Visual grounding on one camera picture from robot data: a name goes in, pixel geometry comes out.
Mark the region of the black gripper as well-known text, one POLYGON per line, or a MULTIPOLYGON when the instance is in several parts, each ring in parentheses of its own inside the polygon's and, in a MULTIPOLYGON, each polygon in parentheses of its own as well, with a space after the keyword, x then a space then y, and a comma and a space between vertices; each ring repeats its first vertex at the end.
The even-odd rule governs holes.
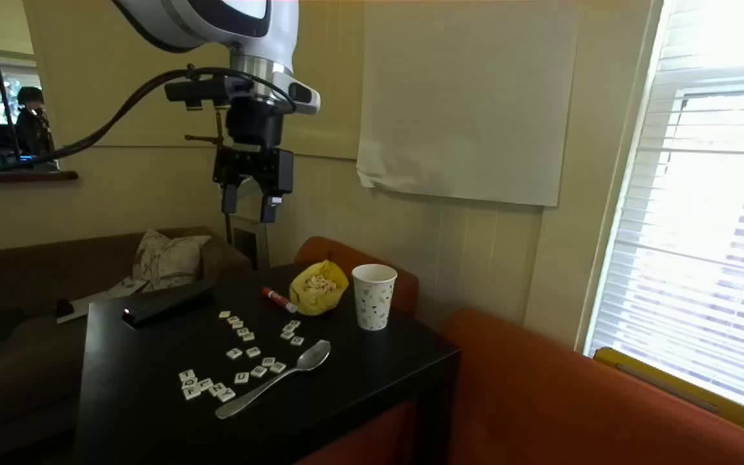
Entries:
POLYGON ((230 144, 217 147, 213 179, 222 185, 222 212, 239 212, 239 184, 253 179, 262 190, 262 223, 276 223, 285 194, 293 190, 293 156, 283 150, 285 110, 266 100, 236 99, 225 127, 230 144))

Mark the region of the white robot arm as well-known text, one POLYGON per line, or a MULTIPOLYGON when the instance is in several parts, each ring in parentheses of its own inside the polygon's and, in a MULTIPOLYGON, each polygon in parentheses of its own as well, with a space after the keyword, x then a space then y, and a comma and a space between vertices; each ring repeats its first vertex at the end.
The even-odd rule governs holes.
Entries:
POLYGON ((230 48, 227 68, 196 69, 165 87, 172 100, 225 107, 234 147, 221 144, 216 181, 225 212, 236 210, 245 179, 262 185, 262 219, 274 223, 293 190, 293 153, 283 147, 287 114, 319 114, 321 94, 294 78, 301 0, 114 0, 150 43, 191 51, 204 43, 230 48))

